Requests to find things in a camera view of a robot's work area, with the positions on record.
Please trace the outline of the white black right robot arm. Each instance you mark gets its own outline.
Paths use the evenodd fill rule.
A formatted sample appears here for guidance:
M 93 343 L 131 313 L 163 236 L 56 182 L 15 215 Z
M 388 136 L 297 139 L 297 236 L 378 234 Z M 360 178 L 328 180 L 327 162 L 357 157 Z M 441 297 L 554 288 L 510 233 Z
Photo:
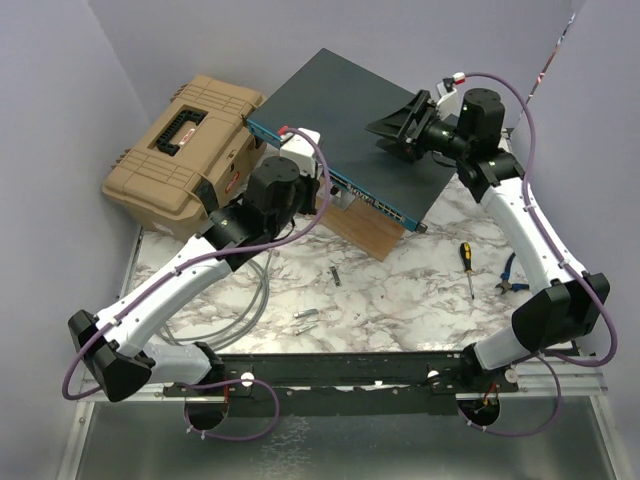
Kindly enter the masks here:
M 495 369 L 591 333 L 597 306 L 610 291 L 606 276 L 589 273 L 536 212 L 523 168 L 499 145 L 504 113 L 497 92 L 471 89 L 450 124 L 421 90 L 366 127 L 380 148 L 402 160 L 415 162 L 428 152 L 452 159 L 460 181 L 501 228 L 524 269 L 530 299 L 514 311 L 509 326 L 464 351 L 459 378 L 472 391 L 491 384 Z

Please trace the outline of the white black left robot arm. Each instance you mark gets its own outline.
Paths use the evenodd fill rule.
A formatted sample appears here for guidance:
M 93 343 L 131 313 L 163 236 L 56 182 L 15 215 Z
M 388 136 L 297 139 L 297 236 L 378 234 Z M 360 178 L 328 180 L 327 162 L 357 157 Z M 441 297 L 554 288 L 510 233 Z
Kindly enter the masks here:
M 186 346 L 151 341 L 200 292 L 234 273 L 296 214 L 310 214 L 320 182 L 289 158 L 272 156 L 250 175 L 240 199 L 211 212 L 182 249 L 124 299 L 96 314 L 74 313 L 68 328 L 79 360 L 109 401 L 147 384 L 189 384 L 206 395 L 220 385 L 222 362 L 203 342 Z

